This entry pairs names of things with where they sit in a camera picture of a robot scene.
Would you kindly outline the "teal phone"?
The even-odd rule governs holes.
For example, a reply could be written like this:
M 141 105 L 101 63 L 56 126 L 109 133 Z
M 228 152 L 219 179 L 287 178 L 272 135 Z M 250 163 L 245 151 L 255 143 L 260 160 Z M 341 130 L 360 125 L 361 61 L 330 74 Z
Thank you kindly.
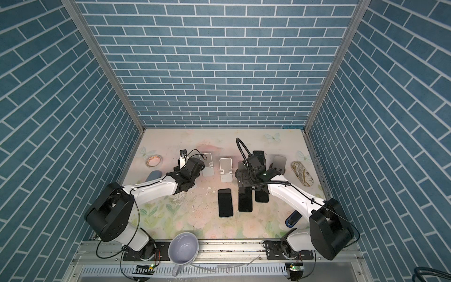
M 220 189 L 218 190 L 217 196 L 219 217 L 232 217 L 234 213 L 231 189 Z

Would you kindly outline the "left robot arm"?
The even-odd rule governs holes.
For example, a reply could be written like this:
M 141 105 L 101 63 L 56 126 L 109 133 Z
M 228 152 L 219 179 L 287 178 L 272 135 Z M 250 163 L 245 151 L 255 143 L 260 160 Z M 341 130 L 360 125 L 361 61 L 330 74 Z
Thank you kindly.
M 155 241 L 137 224 L 129 222 L 131 213 L 139 212 L 140 205 L 155 199 L 187 192 L 204 168 L 201 159 L 191 157 L 159 179 L 127 186 L 113 182 L 86 211 L 85 221 L 103 242 L 117 241 L 148 260 L 155 251 Z

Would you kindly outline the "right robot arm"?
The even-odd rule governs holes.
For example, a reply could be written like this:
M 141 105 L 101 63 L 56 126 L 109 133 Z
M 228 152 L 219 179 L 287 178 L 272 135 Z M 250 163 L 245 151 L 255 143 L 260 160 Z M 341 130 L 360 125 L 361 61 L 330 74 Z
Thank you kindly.
M 283 253 L 286 256 L 298 251 L 315 250 L 325 259 L 333 260 L 351 244 L 353 225 L 337 200 L 316 197 L 290 183 L 274 168 L 265 170 L 255 155 L 239 162 L 235 175 L 240 188 L 263 190 L 278 197 L 308 220 L 310 228 L 307 231 L 292 230 L 285 235 Z

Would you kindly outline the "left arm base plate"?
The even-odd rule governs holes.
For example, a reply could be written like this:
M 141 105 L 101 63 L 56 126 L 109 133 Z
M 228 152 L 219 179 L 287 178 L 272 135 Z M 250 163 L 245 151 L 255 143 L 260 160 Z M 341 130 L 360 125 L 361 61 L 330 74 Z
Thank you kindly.
M 165 262 L 169 261 L 168 249 L 170 241 L 157 241 L 153 244 L 148 243 L 143 250 L 134 251 L 127 248 L 123 254 L 123 260 L 126 262 Z

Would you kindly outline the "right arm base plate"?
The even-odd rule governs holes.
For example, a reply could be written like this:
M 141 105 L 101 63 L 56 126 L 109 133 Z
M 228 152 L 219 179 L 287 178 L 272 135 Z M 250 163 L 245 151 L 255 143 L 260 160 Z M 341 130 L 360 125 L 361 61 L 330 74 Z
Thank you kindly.
M 263 241 L 267 260 L 313 260 L 314 254 L 309 250 L 294 251 L 288 243 L 280 240 Z

